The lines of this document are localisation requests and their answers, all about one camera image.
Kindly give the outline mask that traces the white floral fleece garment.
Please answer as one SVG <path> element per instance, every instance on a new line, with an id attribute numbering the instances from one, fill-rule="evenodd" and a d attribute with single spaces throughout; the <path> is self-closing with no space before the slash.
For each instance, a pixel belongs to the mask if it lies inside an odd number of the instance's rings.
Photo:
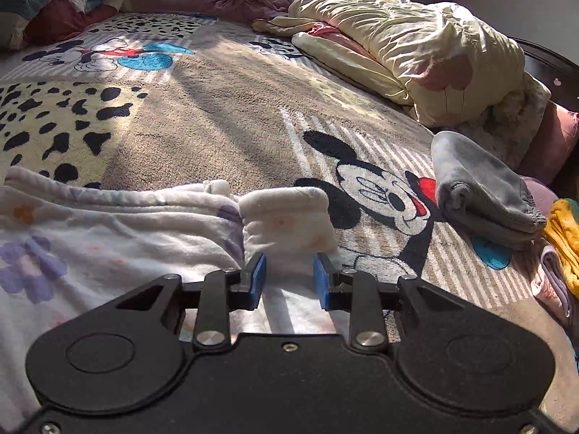
<path id="1" fill-rule="evenodd" d="M 346 333 L 323 311 L 313 258 L 339 264 L 329 196 L 318 187 L 234 196 L 222 179 L 156 191 L 69 186 L 11 167 L 1 187 L 1 428 L 38 408 L 25 373 L 46 331 L 166 273 L 186 282 L 267 258 L 255 311 L 236 311 L 234 332 Z"/>

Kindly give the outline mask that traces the blue and red clothes heap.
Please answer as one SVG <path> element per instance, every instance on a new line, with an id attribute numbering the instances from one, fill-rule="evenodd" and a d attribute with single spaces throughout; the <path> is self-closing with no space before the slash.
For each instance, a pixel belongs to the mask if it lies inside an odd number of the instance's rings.
<path id="1" fill-rule="evenodd" d="M 111 18 L 123 0 L 1 0 L 1 48 L 62 41 Z"/>

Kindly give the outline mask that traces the folded grey fleece garment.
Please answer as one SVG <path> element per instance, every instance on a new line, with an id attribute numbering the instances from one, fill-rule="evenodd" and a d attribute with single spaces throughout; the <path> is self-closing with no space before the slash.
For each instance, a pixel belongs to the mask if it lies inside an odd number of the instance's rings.
<path id="1" fill-rule="evenodd" d="M 448 222 L 512 250 L 542 235 L 546 218 L 523 179 L 473 140 L 440 131 L 431 160 L 437 205 Z"/>

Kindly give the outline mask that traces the pink white folded garment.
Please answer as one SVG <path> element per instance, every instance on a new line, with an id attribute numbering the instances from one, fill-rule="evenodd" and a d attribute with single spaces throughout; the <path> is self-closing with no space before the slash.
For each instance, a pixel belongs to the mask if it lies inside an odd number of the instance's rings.
<path id="1" fill-rule="evenodd" d="M 568 331 L 578 328 L 578 300 L 568 289 L 554 246 L 542 239 L 535 246 L 538 270 L 531 280 L 533 296 Z"/>

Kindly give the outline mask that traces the Mickey Mouse patterned blanket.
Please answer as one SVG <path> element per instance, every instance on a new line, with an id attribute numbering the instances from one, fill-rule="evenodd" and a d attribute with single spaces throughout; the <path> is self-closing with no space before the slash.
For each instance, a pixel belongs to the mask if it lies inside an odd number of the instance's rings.
<path id="1" fill-rule="evenodd" d="M 574 431 L 578 371 L 532 296 L 537 260 L 440 219 L 431 142 L 291 44 L 229 22 L 122 15 L 1 63 L 1 187 L 11 167 L 102 191 L 318 187 L 343 265 L 411 273 L 541 336 L 557 361 L 544 411 Z"/>

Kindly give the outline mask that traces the yellow folded garment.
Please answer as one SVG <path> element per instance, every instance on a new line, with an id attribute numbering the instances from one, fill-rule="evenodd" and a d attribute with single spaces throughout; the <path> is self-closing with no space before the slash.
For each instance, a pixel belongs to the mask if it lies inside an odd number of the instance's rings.
<path id="1" fill-rule="evenodd" d="M 557 251 L 568 290 L 579 298 L 578 202 L 558 199 L 550 208 L 544 235 Z"/>

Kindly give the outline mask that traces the pink pillow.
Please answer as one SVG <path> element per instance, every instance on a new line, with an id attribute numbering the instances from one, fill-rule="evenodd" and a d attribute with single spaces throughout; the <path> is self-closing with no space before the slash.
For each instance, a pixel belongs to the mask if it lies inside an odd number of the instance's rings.
<path id="1" fill-rule="evenodd" d="M 517 174 L 534 177 L 549 185 L 561 171 L 578 142 L 578 113 L 550 101 L 539 130 Z"/>

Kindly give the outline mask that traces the cream yellow quilt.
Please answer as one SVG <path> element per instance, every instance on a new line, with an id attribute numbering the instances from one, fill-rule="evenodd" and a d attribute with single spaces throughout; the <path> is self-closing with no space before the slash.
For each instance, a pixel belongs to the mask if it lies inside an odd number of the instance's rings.
<path id="1" fill-rule="evenodd" d="M 313 61 L 397 105 L 432 130 L 452 129 L 517 169 L 550 90 L 512 38 L 451 2 L 295 0 L 257 20 Z"/>

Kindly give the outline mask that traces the dark wooden headboard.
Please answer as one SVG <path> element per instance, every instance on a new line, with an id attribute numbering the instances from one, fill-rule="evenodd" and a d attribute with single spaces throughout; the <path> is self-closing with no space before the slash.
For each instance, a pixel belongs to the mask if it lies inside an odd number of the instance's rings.
<path id="1" fill-rule="evenodd" d="M 535 42 L 516 38 L 525 54 L 525 70 L 551 92 L 551 99 L 568 111 L 578 112 L 578 66 Z"/>

